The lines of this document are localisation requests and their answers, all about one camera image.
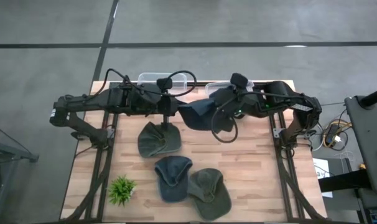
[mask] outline hat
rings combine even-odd
[[[140,155],[147,158],[180,150],[182,138],[179,129],[171,123],[164,129],[161,124],[148,122],[137,137],[137,147]]]
[[[231,209],[231,200],[223,183],[223,174],[216,169],[202,169],[188,180],[188,196],[205,221],[214,221]]]
[[[181,202],[187,197],[187,172],[193,165],[184,156],[167,156],[156,162],[158,189],[165,202]]]

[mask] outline green bucket hat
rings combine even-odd
[[[188,180],[187,193],[205,221],[214,221],[231,209],[230,195],[219,170],[207,168],[193,173]]]

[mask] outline table leg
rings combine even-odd
[[[330,192],[343,189],[371,188],[367,170],[358,170],[347,174],[319,179],[319,184],[321,192]]]

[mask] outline wooden table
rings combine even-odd
[[[292,80],[285,82],[294,89]],[[91,94],[94,94],[101,84],[102,82],[94,82]],[[203,87],[198,87],[182,100],[193,101],[202,98],[207,98],[207,95]],[[85,121],[99,128],[103,115],[102,111],[87,112]],[[286,110],[284,116],[289,125],[292,121],[292,111]],[[186,127],[177,113],[170,118],[170,121],[180,129],[182,150],[145,159],[139,155],[137,137],[149,121],[158,124],[162,121],[162,116],[150,115],[145,118],[119,115],[109,181],[117,176],[126,175],[127,178],[136,181],[137,188],[125,207],[112,205],[107,199],[104,222],[202,222],[189,199],[180,203],[165,203],[161,200],[154,163],[164,156],[171,155],[186,156],[192,160],[193,166],[189,174],[209,167],[223,173],[233,206],[228,214],[216,222],[286,221],[269,118],[245,116],[237,122],[238,139],[231,144],[222,144],[210,131],[195,131]],[[233,134],[233,132],[220,133],[220,136],[223,139],[230,139]],[[80,142],[77,152],[88,146],[90,146],[89,142]],[[86,195],[95,155],[96,149],[90,149],[75,159],[61,218],[69,216]],[[326,217],[309,148],[297,147],[294,162],[301,191],[314,208]],[[290,199],[294,216],[297,217],[292,192]],[[97,209],[97,200],[98,196],[93,206],[94,213]]]

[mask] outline hat brim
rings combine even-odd
[[[163,179],[158,176],[158,189],[164,202],[181,202],[187,198],[187,187],[189,185],[189,176],[184,176],[179,180],[178,184],[171,187]]]
[[[231,209],[231,199],[223,179],[217,183],[215,198],[212,202],[203,202],[199,198],[193,198],[198,214],[205,221],[214,221],[226,215]]]

